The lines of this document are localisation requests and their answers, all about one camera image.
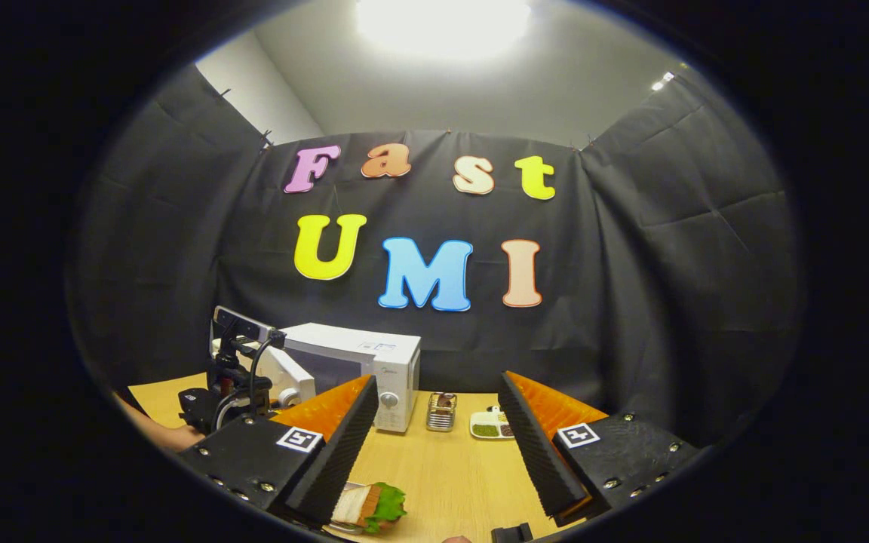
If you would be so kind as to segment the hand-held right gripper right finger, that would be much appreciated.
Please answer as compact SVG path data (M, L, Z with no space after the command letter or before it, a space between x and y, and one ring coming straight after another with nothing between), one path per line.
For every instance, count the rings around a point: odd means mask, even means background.
M512 371L498 404L556 526L640 502L702 451L631 410L607 415Z

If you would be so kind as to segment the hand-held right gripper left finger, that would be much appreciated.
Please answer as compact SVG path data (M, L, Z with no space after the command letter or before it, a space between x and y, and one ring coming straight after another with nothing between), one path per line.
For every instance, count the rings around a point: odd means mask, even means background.
M180 453L197 478L235 501L301 526L332 516L379 406L364 375L279 417L243 415Z

